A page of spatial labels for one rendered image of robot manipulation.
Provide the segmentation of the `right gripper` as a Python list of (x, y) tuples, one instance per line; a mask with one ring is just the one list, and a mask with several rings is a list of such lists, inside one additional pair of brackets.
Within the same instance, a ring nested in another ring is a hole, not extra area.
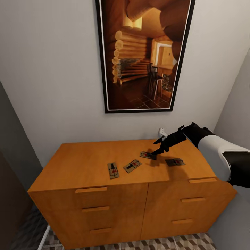
[(169, 147), (178, 144), (178, 141), (175, 139), (174, 133), (172, 133), (168, 135), (167, 138), (165, 138), (163, 141), (161, 140), (161, 138), (159, 138), (157, 139), (157, 141), (154, 142), (154, 144), (158, 143), (161, 143), (161, 147), (151, 153), (152, 155), (161, 154), (164, 153), (164, 151), (169, 152)]

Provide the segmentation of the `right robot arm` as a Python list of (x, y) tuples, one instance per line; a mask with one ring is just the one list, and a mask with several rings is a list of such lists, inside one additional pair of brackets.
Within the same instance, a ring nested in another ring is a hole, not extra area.
[(188, 122), (170, 135), (161, 127), (158, 137), (154, 144), (161, 143), (161, 147), (152, 155), (169, 152), (169, 147), (188, 139), (202, 153), (217, 178), (230, 183), (250, 204), (250, 150), (230, 143), (194, 122)]

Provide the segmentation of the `mousetrap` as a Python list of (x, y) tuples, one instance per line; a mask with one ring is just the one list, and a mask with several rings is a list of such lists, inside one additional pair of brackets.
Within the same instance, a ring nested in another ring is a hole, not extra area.
[(109, 163), (108, 168), (109, 168), (110, 179), (115, 179), (120, 177), (118, 168), (116, 166), (116, 162)]
[(144, 158), (147, 158), (147, 159), (157, 160), (157, 155), (152, 155), (151, 153), (148, 153), (148, 152), (142, 152), (141, 151), (140, 157), (144, 157)]
[(184, 166), (186, 163), (180, 159), (166, 159), (165, 160), (168, 166)]
[(142, 163), (135, 159), (134, 161), (130, 162), (129, 164), (127, 164), (126, 166), (124, 166), (123, 168), (130, 173), (131, 171), (133, 171), (134, 169), (136, 169), (138, 166), (140, 166)]

